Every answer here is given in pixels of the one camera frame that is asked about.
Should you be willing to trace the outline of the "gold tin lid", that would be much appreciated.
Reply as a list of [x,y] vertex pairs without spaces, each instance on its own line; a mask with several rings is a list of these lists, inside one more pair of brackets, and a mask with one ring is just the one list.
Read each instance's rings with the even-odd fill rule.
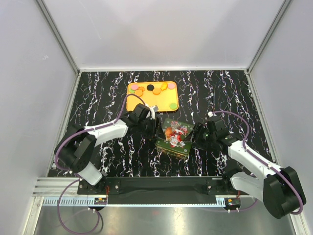
[[171,146],[176,146],[181,142],[181,145],[184,145],[187,142],[184,142],[183,140],[193,130],[193,127],[194,125],[192,124],[166,118],[162,124],[162,130],[165,135],[165,139],[158,139],[156,143],[158,141],[164,141],[169,142]]

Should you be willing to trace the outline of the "gold square cookie tin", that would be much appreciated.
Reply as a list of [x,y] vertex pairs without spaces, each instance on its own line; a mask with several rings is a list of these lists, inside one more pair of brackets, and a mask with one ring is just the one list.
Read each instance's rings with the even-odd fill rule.
[[156,143],[156,148],[158,151],[161,151],[173,157],[185,159],[189,156],[191,143],[186,143],[184,145],[181,144],[182,143],[180,142],[176,146],[171,146],[169,142],[158,141]]

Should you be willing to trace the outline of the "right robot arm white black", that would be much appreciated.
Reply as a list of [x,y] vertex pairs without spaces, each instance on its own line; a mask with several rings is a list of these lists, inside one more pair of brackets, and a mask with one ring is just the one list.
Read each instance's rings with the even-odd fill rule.
[[306,197],[296,170],[261,156],[244,139],[231,133],[220,117],[211,116],[206,124],[197,123],[184,140],[199,149],[218,150],[251,172],[248,175],[237,167],[227,170],[222,181],[224,192],[247,193],[262,202],[277,219],[302,212]]

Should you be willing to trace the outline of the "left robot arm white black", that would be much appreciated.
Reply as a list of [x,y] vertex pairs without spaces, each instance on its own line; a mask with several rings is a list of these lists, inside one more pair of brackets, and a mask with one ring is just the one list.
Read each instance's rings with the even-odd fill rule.
[[55,162],[61,161],[66,169],[85,180],[92,192],[100,194],[108,187],[104,174],[90,161],[94,148],[137,133],[148,139],[164,137],[156,112],[156,105],[137,104],[133,111],[119,114],[111,122],[86,127],[74,125],[55,148]]

